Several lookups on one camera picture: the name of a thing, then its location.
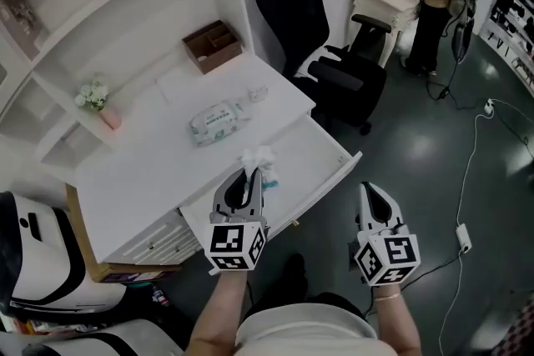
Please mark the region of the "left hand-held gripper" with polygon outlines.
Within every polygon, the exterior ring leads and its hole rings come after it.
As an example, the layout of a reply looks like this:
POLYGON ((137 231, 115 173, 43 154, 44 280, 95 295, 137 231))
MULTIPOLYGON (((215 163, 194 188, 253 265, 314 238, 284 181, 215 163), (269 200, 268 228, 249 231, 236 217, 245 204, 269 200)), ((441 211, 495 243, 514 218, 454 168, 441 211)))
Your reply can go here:
POLYGON ((263 175, 259 168, 254 169, 248 182, 241 168, 216 189, 205 254, 219 271, 255 269, 267 242, 263 207, 263 175))

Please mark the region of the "white drawer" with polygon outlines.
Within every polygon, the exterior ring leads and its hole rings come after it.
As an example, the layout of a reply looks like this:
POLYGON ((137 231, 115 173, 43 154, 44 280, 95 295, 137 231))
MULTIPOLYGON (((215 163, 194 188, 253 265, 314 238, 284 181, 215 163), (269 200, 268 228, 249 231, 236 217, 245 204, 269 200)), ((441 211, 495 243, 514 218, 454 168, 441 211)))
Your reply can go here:
POLYGON ((173 148, 153 201, 164 211, 179 208, 204 248, 215 189, 239 167, 243 149, 258 141, 275 152, 278 186, 264 194, 269 236, 288 226, 343 179, 361 155, 350 155, 315 120, 305 115, 278 132, 252 123, 240 133, 204 148, 173 148))

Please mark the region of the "person's left forearm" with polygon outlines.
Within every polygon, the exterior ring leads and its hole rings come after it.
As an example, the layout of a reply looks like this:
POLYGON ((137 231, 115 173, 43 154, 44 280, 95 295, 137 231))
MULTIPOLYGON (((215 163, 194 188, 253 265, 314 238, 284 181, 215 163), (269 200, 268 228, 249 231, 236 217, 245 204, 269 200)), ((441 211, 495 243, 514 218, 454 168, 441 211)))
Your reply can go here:
POLYGON ((246 271, 220 274, 184 356, 233 356, 247 282, 246 271))

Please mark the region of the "person's right forearm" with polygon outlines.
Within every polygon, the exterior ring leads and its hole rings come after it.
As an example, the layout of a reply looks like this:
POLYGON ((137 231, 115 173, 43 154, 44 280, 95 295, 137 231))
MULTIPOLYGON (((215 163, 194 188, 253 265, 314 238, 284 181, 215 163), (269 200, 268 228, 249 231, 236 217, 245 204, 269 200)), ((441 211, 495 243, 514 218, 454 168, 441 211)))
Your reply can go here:
POLYGON ((421 339, 398 284, 374 287, 380 340, 398 356, 422 356, 421 339))

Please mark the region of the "wet wipes packet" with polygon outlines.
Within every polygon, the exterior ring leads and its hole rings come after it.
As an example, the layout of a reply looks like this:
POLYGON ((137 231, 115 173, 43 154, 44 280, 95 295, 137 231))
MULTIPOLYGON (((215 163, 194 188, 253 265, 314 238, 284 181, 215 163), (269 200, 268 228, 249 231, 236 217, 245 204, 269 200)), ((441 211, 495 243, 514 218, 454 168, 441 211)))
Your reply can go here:
POLYGON ((220 101, 189 121, 189 131, 198 147, 205 147, 238 132, 252 118, 249 102, 243 98, 220 101))

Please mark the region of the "white power adapter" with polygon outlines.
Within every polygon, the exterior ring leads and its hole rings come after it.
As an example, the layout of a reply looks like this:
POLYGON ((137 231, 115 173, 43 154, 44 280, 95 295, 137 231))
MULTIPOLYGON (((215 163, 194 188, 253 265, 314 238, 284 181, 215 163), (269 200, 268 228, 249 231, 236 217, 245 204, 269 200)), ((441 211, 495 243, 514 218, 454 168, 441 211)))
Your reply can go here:
POLYGON ((459 243, 460 253, 464 254, 469 252, 472 248, 472 242, 464 223, 456 226, 456 237, 459 243))

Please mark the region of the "person's black trouser leg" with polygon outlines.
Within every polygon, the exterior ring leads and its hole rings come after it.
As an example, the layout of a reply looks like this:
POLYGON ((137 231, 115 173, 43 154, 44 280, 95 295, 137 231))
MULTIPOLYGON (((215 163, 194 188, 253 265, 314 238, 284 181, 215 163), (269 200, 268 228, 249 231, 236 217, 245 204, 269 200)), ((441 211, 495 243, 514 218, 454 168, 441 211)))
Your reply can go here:
POLYGON ((308 297, 308 280, 305 276, 305 259, 299 253, 292 254, 285 262, 280 277, 270 285, 262 298, 244 316, 298 303, 320 303, 344 309, 362 319, 364 314, 349 300, 335 293, 320 293, 308 297))

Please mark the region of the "person's white shirt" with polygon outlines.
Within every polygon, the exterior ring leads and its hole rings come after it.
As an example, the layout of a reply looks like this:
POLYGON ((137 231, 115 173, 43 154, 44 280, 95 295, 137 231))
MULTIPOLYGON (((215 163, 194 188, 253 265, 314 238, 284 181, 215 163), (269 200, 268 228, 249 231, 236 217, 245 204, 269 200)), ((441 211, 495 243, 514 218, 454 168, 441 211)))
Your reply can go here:
POLYGON ((234 356, 398 356, 361 317, 322 303, 297 303, 249 316, 234 356))

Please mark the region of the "brown wooden organizer box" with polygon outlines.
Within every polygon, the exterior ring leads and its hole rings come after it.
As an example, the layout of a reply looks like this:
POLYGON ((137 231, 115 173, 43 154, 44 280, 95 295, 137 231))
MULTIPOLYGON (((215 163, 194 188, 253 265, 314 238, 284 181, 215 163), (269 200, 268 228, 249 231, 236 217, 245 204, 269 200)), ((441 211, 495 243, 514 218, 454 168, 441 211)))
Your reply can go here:
POLYGON ((225 22, 217 20, 182 39, 185 52, 202 74, 242 53, 241 42, 225 22))

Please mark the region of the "pink vase with white flowers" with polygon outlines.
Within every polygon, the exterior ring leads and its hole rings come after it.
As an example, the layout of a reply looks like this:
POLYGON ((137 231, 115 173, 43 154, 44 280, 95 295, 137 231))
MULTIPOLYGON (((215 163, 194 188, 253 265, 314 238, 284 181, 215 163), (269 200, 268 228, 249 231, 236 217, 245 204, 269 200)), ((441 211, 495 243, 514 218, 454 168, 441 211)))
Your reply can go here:
POLYGON ((84 83, 74 97, 75 104, 82 109, 96 113, 112 130, 122 124, 122 118, 108 106, 108 85, 101 73, 96 73, 84 83))

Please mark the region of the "black office chair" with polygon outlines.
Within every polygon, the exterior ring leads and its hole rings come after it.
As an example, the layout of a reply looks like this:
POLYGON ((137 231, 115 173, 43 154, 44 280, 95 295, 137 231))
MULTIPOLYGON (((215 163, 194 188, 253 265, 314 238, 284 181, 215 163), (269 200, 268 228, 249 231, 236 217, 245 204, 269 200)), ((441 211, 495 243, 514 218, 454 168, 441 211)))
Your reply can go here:
POLYGON ((339 119, 368 134, 386 80, 379 50, 391 26, 354 14, 350 19, 360 30, 352 44, 338 48, 326 42, 330 27, 323 0, 255 1, 285 54, 283 76, 315 102, 325 128, 339 119))

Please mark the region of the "white and black machine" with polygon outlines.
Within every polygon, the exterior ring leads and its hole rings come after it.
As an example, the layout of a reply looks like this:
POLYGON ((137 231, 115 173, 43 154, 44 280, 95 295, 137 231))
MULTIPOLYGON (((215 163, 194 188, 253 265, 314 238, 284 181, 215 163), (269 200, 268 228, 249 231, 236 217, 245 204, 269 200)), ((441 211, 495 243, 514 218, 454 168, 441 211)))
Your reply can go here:
POLYGON ((67 212, 0 192, 1 313, 102 313, 125 294, 91 279, 67 212))
POLYGON ((156 323, 136 319, 71 338, 32 343, 22 356, 183 356, 156 323))

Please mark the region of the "white dressing table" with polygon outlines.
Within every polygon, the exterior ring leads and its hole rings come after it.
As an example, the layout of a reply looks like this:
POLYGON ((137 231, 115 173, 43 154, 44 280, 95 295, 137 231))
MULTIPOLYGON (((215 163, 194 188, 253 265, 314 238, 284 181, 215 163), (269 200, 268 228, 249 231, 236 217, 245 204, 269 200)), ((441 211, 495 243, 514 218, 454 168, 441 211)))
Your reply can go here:
POLYGON ((353 13, 376 18, 391 25, 391 33, 385 35, 385 46, 379 64, 384 67, 396 49, 402 33, 415 19, 420 0, 353 0, 353 13))

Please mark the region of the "shoe display rack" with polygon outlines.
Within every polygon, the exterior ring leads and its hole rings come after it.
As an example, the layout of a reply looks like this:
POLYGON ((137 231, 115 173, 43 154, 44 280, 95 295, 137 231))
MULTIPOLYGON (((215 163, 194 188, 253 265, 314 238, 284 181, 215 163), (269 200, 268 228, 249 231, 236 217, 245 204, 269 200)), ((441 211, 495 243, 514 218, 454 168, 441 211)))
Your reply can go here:
POLYGON ((534 97, 534 11, 526 0, 492 0, 480 36, 534 97))

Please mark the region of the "framed picture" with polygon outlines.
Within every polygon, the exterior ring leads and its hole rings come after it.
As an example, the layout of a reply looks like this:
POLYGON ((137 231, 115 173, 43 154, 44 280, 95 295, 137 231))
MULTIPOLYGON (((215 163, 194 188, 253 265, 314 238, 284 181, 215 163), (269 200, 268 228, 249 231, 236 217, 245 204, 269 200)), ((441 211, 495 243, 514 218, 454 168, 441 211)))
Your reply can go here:
POLYGON ((0 0, 0 21, 29 60, 39 55, 48 30, 28 0, 0 0))

